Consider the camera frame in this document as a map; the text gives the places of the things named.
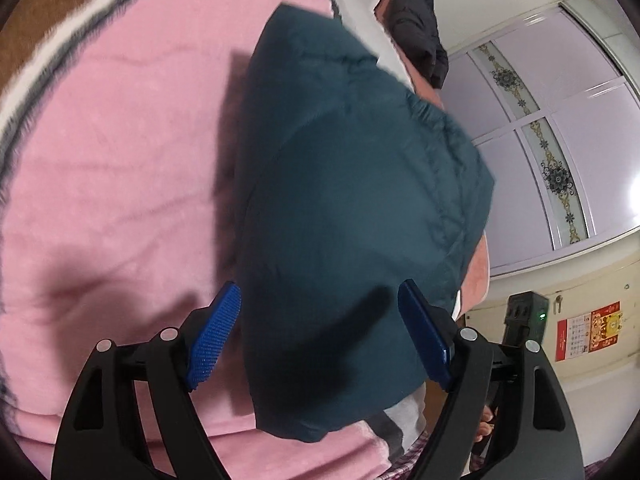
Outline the person's right hand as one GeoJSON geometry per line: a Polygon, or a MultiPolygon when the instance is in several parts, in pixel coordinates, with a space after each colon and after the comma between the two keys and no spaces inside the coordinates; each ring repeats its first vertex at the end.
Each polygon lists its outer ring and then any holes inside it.
{"type": "Polygon", "coordinates": [[[482,416],[480,416],[480,423],[478,424],[474,437],[475,443],[480,442],[481,440],[489,437],[492,434],[495,427],[494,418],[494,412],[491,411],[488,405],[485,405],[483,408],[482,416]]]}

